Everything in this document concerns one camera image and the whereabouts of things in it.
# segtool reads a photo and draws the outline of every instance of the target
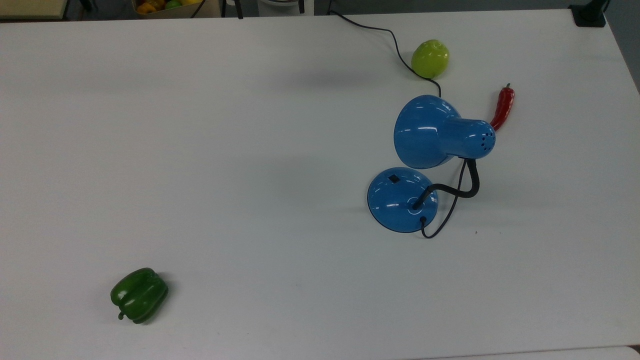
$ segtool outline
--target green bell pepper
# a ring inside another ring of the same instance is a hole
[[[111,302],[120,308],[120,320],[127,315],[134,323],[143,323],[156,313],[168,293],[169,288],[155,271],[142,268],[113,287]]]

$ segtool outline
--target red chili pepper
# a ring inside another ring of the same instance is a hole
[[[493,116],[493,120],[491,120],[491,126],[493,126],[493,129],[496,131],[507,121],[511,106],[513,105],[513,99],[516,95],[509,85],[511,85],[511,83],[507,84],[507,86],[500,91],[498,106],[495,108],[495,115]]]

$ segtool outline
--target table surface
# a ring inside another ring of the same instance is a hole
[[[609,27],[568,10],[362,15],[443,98],[516,103],[481,189],[433,240],[369,182],[434,94],[338,17],[0,24],[0,357],[413,359],[640,338],[640,97]],[[453,183],[457,160],[424,173]],[[439,222],[451,201],[440,194]],[[148,325],[111,287],[150,266]]]
[[[0,19],[60,20],[68,0],[0,0]]]

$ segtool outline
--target green apple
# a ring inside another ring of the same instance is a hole
[[[423,42],[413,52],[411,68],[418,75],[432,79],[442,74],[449,64],[449,50],[438,40]]]
[[[178,0],[171,0],[169,1],[165,6],[164,9],[173,9],[173,8],[177,8],[178,6],[182,6],[182,4],[180,4],[180,1]]]

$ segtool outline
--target blue plastic base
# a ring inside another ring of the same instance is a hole
[[[418,210],[412,208],[418,196],[431,185],[420,172],[403,167],[381,172],[369,185],[367,203],[373,217],[389,230],[413,233],[422,228],[421,217],[429,224],[438,211],[438,195],[431,193]]]

